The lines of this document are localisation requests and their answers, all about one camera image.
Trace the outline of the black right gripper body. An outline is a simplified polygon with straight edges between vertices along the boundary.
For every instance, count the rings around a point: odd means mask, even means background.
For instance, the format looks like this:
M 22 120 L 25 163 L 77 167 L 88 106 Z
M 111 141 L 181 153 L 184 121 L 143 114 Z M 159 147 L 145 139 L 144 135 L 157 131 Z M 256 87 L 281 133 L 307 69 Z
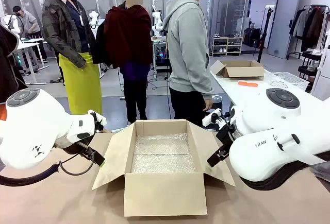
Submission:
M 218 124 L 218 126 L 219 130 L 216 137 L 222 144 L 220 148 L 230 148 L 235 140 L 234 132 L 236 129 L 234 125 Z

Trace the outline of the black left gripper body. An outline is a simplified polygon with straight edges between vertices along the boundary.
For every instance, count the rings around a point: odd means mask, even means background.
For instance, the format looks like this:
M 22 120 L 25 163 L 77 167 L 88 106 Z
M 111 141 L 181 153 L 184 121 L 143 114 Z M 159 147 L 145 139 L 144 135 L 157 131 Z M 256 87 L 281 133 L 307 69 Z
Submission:
M 94 134 L 84 132 L 69 136 L 68 134 L 55 140 L 54 148 L 64 150 L 67 154 L 79 154 L 91 143 Z

